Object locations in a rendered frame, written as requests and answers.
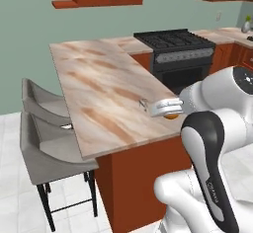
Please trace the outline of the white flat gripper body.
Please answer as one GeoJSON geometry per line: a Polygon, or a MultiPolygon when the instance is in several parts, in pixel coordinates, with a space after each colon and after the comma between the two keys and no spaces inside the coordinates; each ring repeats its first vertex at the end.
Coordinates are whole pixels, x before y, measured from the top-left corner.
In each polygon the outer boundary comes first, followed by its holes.
{"type": "Polygon", "coordinates": [[[179,98],[175,99],[163,99],[151,104],[148,109],[152,117],[164,117],[166,115],[180,114],[183,101],[179,98]]]}

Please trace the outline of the red-brown island counter cabinet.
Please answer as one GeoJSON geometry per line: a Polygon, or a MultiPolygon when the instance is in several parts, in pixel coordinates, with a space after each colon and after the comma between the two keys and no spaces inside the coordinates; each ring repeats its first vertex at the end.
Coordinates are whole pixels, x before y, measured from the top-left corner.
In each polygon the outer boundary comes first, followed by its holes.
{"type": "Polygon", "coordinates": [[[113,233],[128,233],[163,216],[155,179],[191,163],[179,136],[184,118],[152,117],[139,103],[171,96],[169,90],[123,51],[108,62],[115,68],[105,101],[93,113],[101,128],[95,177],[113,233]]]}

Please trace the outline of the black stove with oven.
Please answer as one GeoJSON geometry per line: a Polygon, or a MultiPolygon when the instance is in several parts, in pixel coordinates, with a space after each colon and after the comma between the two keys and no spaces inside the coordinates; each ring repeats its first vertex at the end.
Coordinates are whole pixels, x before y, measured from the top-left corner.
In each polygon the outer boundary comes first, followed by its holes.
{"type": "Polygon", "coordinates": [[[209,75],[214,42],[187,29],[134,33],[133,36],[153,50],[149,70],[175,95],[209,75]]]}

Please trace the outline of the red-brown base cupboards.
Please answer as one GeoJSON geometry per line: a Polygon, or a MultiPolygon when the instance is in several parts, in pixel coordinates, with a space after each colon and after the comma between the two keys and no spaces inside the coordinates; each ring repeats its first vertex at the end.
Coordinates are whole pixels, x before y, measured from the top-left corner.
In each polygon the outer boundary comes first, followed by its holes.
{"type": "Polygon", "coordinates": [[[238,43],[217,44],[210,74],[229,66],[241,66],[253,71],[253,48],[238,43]]]}

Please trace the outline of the grey bar stool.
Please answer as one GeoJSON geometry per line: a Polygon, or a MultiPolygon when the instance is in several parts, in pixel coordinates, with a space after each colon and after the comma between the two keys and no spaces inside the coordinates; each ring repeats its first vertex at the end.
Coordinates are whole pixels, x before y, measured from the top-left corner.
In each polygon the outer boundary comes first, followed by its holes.
{"type": "Polygon", "coordinates": [[[64,98],[47,91],[28,78],[22,79],[22,102],[27,113],[51,124],[72,128],[64,98]]]}
{"type": "Polygon", "coordinates": [[[50,230],[55,231],[52,214],[85,201],[93,204],[98,216],[94,172],[99,168],[95,159],[83,160],[72,129],[65,129],[25,111],[21,112],[20,148],[34,186],[37,187],[50,230]],[[50,183],[72,176],[84,176],[91,197],[56,210],[49,207],[50,183]]]}

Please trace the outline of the grey vase with green plant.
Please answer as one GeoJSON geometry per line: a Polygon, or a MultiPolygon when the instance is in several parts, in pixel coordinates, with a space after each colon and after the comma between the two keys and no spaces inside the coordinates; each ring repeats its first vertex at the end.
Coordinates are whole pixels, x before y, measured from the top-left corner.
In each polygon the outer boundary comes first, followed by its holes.
{"type": "Polygon", "coordinates": [[[251,17],[249,15],[246,16],[245,22],[241,27],[241,32],[246,34],[251,30],[251,17]]]}

